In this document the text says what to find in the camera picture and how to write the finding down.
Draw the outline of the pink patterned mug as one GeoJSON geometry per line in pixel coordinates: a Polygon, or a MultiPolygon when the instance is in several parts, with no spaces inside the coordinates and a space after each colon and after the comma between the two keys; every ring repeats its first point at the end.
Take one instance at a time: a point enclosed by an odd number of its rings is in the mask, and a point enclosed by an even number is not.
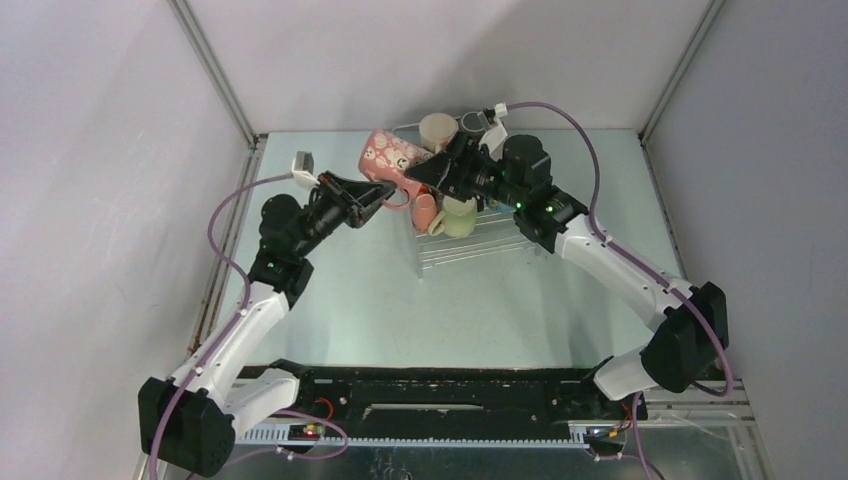
{"type": "Polygon", "coordinates": [[[396,190],[405,195],[405,201],[400,204],[383,202],[392,210],[403,210],[410,206],[418,195],[422,184],[407,178],[405,170],[408,167],[426,162],[434,156],[428,150],[410,143],[386,130],[374,130],[368,136],[362,149],[359,161],[359,171],[371,181],[390,181],[396,190]]]}

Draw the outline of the light green mug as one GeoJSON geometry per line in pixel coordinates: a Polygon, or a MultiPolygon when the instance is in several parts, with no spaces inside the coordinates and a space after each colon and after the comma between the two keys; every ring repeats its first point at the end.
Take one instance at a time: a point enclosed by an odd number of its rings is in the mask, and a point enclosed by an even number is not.
{"type": "Polygon", "coordinates": [[[457,200],[443,196],[439,212],[428,226],[430,236],[444,234],[450,238],[469,236],[476,225],[478,214],[477,199],[457,200]]]}

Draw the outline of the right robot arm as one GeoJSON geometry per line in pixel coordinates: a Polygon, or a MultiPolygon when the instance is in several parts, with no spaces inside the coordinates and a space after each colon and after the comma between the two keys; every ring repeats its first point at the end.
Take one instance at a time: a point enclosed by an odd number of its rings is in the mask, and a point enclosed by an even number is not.
{"type": "Polygon", "coordinates": [[[455,200],[508,205],[521,234],[617,293],[652,332],[650,341],[599,364],[581,392],[585,411],[606,418],[622,399],[652,388],[682,393],[714,362],[727,370],[726,295],[662,272],[617,243],[593,212],[554,183],[551,158],[533,135],[506,139],[499,160],[469,134],[404,174],[455,200]]]}

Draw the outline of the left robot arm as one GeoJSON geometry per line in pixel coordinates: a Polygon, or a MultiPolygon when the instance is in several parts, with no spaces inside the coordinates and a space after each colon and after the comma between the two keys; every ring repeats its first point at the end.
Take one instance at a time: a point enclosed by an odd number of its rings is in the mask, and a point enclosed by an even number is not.
{"type": "Polygon", "coordinates": [[[138,393],[141,447],[148,475],[160,461],[203,477],[216,475],[235,442],[285,409],[304,416],[315,388],[295,367],[270,367],[234,385],[248,357],[293,309],[314,268],[309,254],[338,227],[363,227],[396,190],[391,181],[350,180],[329,171],[311,181],[306,204],[289,194],[261,208],[260,241],[250,269],[232,267],[244,288],[231,317],[166,379],[149,378],[138,393]]]}

